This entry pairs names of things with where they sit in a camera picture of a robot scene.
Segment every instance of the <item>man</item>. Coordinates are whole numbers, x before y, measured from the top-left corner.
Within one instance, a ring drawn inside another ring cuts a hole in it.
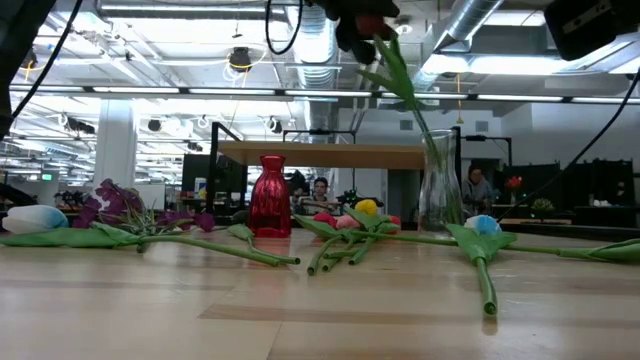
[[[491,210],[493,190],[477,165],[469,166],[468,177],[462,181],[462,202],[471,216],[486,214]]]
[[[335,204],[329,201],[327,191],[329,182],[326,178],[319,177],[313,182],[313,196],[300,198],[299,202],[304,206],[308,215],[314,215],[321,212],[332,212],[335,210]]]

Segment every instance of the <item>woman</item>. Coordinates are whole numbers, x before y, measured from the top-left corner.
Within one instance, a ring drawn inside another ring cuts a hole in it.
[[[489,214],[493,190],[482,175],[482,169],[471,164],[466,179],[462,181],[462,202],[471,216]]]

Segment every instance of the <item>fluorescent light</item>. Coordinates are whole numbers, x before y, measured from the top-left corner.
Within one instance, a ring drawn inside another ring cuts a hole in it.
[[[151,94],[177,94],[180,92],[178,88],[156,88],[156,87],[94,87],[96,92],[114,92],[114,93],[151,93]]]
[[[476,74],[551,75],[569,65],[568,62],[541,56],[479,56],[469,71]]]
[[[38,91],[70,91],[70,92],[82,92],[84,89],[80,86],[52,86],[41,85],[38,87]]]
[[[10,91],[29,91],[31,85],[9,85]],[[84,89],[80,86],[55,86],[55,85],[40,85],[38,92],[55,92],[55,91],[68,91],[68,92],[83,92]]]
[[[208,94],[208,95],[275,95],[275,90],[257,90],[257,89],[206,89],[191,88],[189,92],[192,94]]]
[[[478,100],[560,102],[562,101],[562,96],[478,95]]]
[[[5,169],[4,171],[11,174],[40,174],[40,170],[27,170],[27,169]]]
[[[221,12],[255,12],[264,13],[264,8],[261,7],[223,7],[223,6],[167,6],[167,5],[103,5],[101,10],[112,11],[193,11],[193,12],[208,12],[208,11],[221,11]],[[275,14],[282,14],[284,10],[274,9],[272,11]]]
[[[383,92],[382,97],[384,98],[396,98],[398,99],[398,95],[390,92]],[[448,93],[417,93],[415,94],[416,99],[433,99],[433,100],[465,100],[467,98],[467,94],[448,94]]]
[[[416,99],[435,99],[435,100],[464,100],[467,94],[415,94]]]
[[[371,97],[371,91],[286,90],[290,96]]]
[[[623,98],[574,97],[571,102],[577,104],[622,104]],[[640,105],[640,99],[629,99],[630,105]]]

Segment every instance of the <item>clear glass vase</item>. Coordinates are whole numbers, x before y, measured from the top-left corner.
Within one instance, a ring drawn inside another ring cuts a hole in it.
[[[443,231],[462,224],[462,195],[455,171],[455,132],[434,130],[423,139],[424,179],[420,190],[420,231]]]

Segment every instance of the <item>black cable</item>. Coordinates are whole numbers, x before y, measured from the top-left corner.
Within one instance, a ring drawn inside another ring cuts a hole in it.
[[[613,115],[613,117],[611,118],[611,120],[609,120],[609,122],[607,123],[607,125],[605,125],[602,130],[600,130],[600,132],[598,133],[598,135],[596,135],[588,144],[587,146],[584,147],[584,149],[582,149],[582,151],[580,151],[578,153],[578,155],[569,163],[569,165],[567,165],[567,167],[564,168],[564,170],[562,170],[561,172],[559,172],[556,176],[554,176],[553,178],[551,178],[551,180],[547,181],[546,184],[542,185],[540,188],[538,188],[537,190],[531,192],[531,194],[527,195],[524,199],[516,202],[512,207],[510,207],[509,209],[507,209],[507,211],[505,211],[502,215],[500,215],[500,217],[497,219],[498,222],[500,222],[500,220],[504,219],[505,216],[507,216],[511,211],[513,211],[513,209],[517,208],[518,206],[522,205],[523,203],[527,202],[529,199],[531,199],[532,197],[536,196],[537,194],[539,194],[541,191],[543,191],[544,189],[546,189],[547,187],[549,187],[551,184],[553,184],[556,180],[560,179],[562,176],[564,176],[564,174],[567,172],[567,170],[571,169],[577,162],[578,160],[580,160],[580,158],[582,157],[582,155],[584,155],[587,151],[589,151],[589,149],[591,149],[591,147],[593,146],[593,144],[596,143],[596,141],[598,141],[602,135],[604,135],[604,133],[609,130],[609,128],[611,127],[611,125],[613,125],[613,123],[618,120],[618,117],[620,117],[620,114],[622,114],[622,110],[624,110],[625,106],[627,105],[627,102],[629,102],[629,98],[631,97],[631,94],[633,94],[633,90],[636,88],[636,86],[638,85],[638,81],[640,80],[640,69],[638,69],[638,72],[636,73],[636,76],[633,78],[633,81],[631,82],[631,86],[629,87],[629,90],[627,91],[627,94],[624,96],[624,99],[622,100],[622,103],[620,104],[620,107],[618,108],[618,110],[616,111],[616,113]]]
[[[269,50],[276,55],[282,55],[289,51],[293,46],[293,43],[296,41],[296,37],[298,36],[298,32],[300,31],[300,25],[302,24],[302,8],[304,7],[304,0],[300,0],[300,4],[298,5],[298,25],[296,25],[296,29],[293,31],[293,35],[291,36],[291,40],[289,40],[289,44],[282,49],[276,50],[273,48],[273,44],[271,43],[271,36],[269,36],[269,18],[271,17],[271,1],[267,0],[267,13],[264,20],[264,32],[267,36],[267,46],[269,46]]]
[[[42,82],[44,81],[44,78],[47,77],[47,74],[49,73],[49,70],[53,66],[53,63],[55,62],[56,58],[58,57],[60,50],[62,50],[62,45],[64,44],[64,41],[67,39],[67,35],[69,35],[69,32],[71,31],[73,21],[78,15],[78,11],[80,11],[81,5],[82,5],[82,0],[77,0],[76,5],[73,7],[73,10],[71,11],[71,15],[69,15],[69,21],[67,22],[67,26],[65,26],[64,31],[62,32],[62,35],[60,35],[60,40],[58,40],[58,44],[56,44],[55,49],[53,49],[53,52],[51,53],[51,57],[47,61],[47,64],[42,69],[42,72],[40,72],[40,76],[38,76],[36,81],[33,83],[33,86],[31,86],[31,89],[29,89],[29,92],[27,92],[27,95],[24,97],[24,99],[22,99],[20,104],[18,104],[16,109],[13,111],[13,114],[11,116],[13,116],[14,119],[17,118],[18,115],[20,115],[20,113],[22,112],[22,109],[24,109],[24,107],[27,106],[27,104],[29,103],[29,100],[31,100],[33,95],[35,95],[36,91],[38,91],[38,87],[40,87],[40,84],[42,84]]]

